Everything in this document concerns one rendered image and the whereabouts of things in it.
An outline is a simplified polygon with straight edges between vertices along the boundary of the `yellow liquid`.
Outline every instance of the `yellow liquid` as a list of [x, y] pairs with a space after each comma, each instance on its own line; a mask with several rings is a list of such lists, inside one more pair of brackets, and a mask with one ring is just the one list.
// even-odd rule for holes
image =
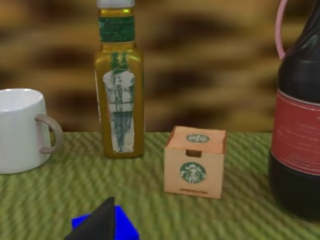
[[[100, 9], [100, 17], [129, 17], [133, 16], [132, 8]], [[127, 52], [127, 65], [134, 74], [134, 146], [132, 152], [115, 152], [112, 145], [112, 132], [108, 99], [103, 82], [105, 73], [111, 71], [111, 54]], [[94, 58], [97, 95], [99, 100], [100, 124], [104, 155], [108, 158], [135, 158], [144, 153], [144, 88], [143, 88], [143, 54], [133, 42], [101, 43], [100, 51]]]

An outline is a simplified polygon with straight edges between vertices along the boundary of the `starbucks logo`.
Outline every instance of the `starbucks logo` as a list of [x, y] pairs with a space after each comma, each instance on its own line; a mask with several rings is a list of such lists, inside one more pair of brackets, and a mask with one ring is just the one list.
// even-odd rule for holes
[[188, 183], [197, 184], [206, 177], [206, 170], [196, 162], [186, 162], [180, 167], [181, 177]]
[[191, 143], [203, 144], [210, 140], [210, 138], [203, 134], [189, 134], [186, 139]]

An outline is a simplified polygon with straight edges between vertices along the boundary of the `bottle neck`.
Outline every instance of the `bottle neck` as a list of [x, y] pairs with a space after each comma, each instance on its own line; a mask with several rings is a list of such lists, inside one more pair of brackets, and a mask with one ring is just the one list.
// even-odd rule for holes
[[101, 51], [128, 51], [136, 47], [132, 7], [99, 9], [98, 23]]

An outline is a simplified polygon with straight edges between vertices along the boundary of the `blue object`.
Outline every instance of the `blue object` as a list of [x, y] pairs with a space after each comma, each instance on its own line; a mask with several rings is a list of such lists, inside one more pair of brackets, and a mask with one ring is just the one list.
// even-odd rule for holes
[[[114, 240], [139, 240], [139, 233], [120, 206], [115, 206], [115, 236]], [[79, 226], [90, 214], [85, 214], [71, 220], [72, 229]]]

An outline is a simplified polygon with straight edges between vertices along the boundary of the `table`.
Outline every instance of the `table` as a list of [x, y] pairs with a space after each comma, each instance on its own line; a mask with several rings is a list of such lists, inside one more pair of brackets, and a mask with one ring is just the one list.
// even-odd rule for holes
[[145, 155], [106, 159], [98, 133], [65, 133], [43, 166], [0, 175], [0, 239], [62, 240], [71, 219], [114, 196], [141, 240], [318, 240], [320, 226], [282, 211], [267, 181], [269, 133], [231, 133], [222, 199], [164, 193], [168, 133], [147, 133]]

